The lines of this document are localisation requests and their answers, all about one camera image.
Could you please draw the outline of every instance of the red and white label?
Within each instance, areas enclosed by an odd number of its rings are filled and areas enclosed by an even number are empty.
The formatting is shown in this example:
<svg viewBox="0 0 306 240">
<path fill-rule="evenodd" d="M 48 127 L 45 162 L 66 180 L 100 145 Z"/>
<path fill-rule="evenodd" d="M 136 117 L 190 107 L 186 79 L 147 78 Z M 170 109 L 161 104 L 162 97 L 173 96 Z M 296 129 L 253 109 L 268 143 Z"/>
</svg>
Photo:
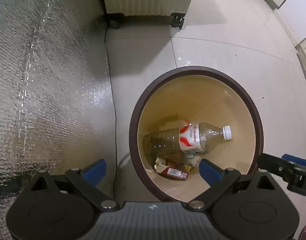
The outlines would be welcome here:
<svg viewBox="0 0 306 240">
<path fill-rule="evenodd" d="M 179 137 L 180 147 L 183 152 L 203 152 L 200 144 L 198 124 L 182 127 Z"/>
</svg>

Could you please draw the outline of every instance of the brown trash can rim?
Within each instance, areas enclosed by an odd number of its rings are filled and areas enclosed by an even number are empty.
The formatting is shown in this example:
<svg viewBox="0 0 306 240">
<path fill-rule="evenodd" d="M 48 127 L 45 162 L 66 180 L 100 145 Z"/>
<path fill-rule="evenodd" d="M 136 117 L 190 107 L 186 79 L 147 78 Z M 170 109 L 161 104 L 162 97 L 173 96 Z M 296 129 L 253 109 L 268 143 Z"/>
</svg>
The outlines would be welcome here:
<svg viewBox="0 0 306 240">
<path fill-rule="evenodd" d="M 146 103 L 149 101 L 150 97 L 155 93 L 155 91 L 157 91 L 157 89 L 159 89 L 161 86 L 163 86 L 164 84 L 166 84 L 167 82 L 173 79 L 187 75 L 201 75 L 219 80 L 224 84 L 226 84 L 227 86 L 229 86 L 230 88 L 232 88 L 245 103 L 246 107 L 248 108 L 251 114 L 255 129 L 255 135 L 256 135 L 255 153 L 248 174 L 253 174 L 258 169 L 257 158 L 261 153 L 263 153 L 264 136 L 263 136 L 263 127 L 262 127 L 261 118 L 253 100 L 251 99 L 249 94 L 245 91 L 245 89 L 240 86 L 240 84 L 238 84 L 234 79 L 232 79 L 228 75 L 213 68 L 202 67 L 202 66 L 186 66 L 170 70 L 164 73 L 163 75 L 159 76 L 157 79 L 155 79 L 144 90 L 133 110 L 130 122 L 130 130 L 129 130 L 130 154 L 136 173 L 140 177 L 143 184 L 148 188 L 148 190 L 161 201 L 178 201 L 178 200 L 163 192 L 158 186 L 156 186 L 156 184 L 151 180 L 149 175 L 146 173 L 144 166 L 142 164 L 138 148 L 139 122 L 142 111 Z"/>
</svg>

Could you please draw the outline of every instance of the wall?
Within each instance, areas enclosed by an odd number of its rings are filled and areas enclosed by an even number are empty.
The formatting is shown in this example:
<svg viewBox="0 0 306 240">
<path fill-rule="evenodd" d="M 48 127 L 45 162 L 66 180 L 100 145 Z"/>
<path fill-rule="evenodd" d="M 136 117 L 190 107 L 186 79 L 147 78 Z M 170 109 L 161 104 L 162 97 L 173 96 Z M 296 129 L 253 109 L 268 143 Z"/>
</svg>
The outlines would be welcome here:
<svg viewBox="0 0 306 240">
<path fill-rule="evenodd" d="M 306 0 L 286 0 L 279 12 L 298 41 L 302 41 L 306 37 Z"/>
<path fill-rule="evenodd" d="M 106 25 L 98 0 L 0 0 L 0 240 L 33 174 L 107 162 L 116 169 Z"/>
</svg>

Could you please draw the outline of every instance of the tile floor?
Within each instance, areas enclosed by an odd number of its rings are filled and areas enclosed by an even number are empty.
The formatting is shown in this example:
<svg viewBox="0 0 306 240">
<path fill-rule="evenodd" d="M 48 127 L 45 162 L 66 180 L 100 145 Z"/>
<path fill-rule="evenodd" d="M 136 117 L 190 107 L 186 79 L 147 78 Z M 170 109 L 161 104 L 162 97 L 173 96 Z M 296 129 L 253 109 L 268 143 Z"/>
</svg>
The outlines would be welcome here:
<svg viewBox="0 0 306 240">
<path fill-rule="evenodd" d="M 296 50 L 263 0 L 192 0 L 181 31 L 158 22 L 128 22 L 107 35 L 117 111 L 118 201 L 156 201 L 134 171 L 129 123 L 144 89 L 182 66 L 207 66 L 234 78 L 261 116 L 264 152 L 306 158 L 306 80 Z M 306 224 L 306 198 L 286 189 Z"/>
</svg>

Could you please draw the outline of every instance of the blue gripper pad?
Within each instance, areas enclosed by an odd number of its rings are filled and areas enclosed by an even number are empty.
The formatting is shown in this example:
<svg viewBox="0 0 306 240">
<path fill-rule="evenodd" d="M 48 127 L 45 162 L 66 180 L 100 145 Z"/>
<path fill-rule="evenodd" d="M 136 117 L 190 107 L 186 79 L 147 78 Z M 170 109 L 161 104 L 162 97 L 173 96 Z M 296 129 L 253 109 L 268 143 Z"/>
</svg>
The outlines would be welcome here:
<svg viewBox="0 0 306 240">
<path fill-rule="evenodd" d="M 104 178 L 106 174 L 106 168 L 107 165 L 105 160 L 101 159 L 83 169 L 81 171 L 81 175 L 84 180 L 95 187 Z"/>
<path fill-rule="evenodd" d="M 207 159 L 201 160 L 199 164 L 199 172 L 200 176 L 210 185 L 210 187 L 218 183 L 225 175 L 224 170 Z"/>
<path fill-rule="evenodd" d="M 301 159 L 289 154 L 285 154 L 282 156 L 282 159 L 290 161 L 290 162 L 294 162 L 296 164 L 302 165 L 302 166 L 306 166 L 306 160 L 305 159 Z"/>
</svg>

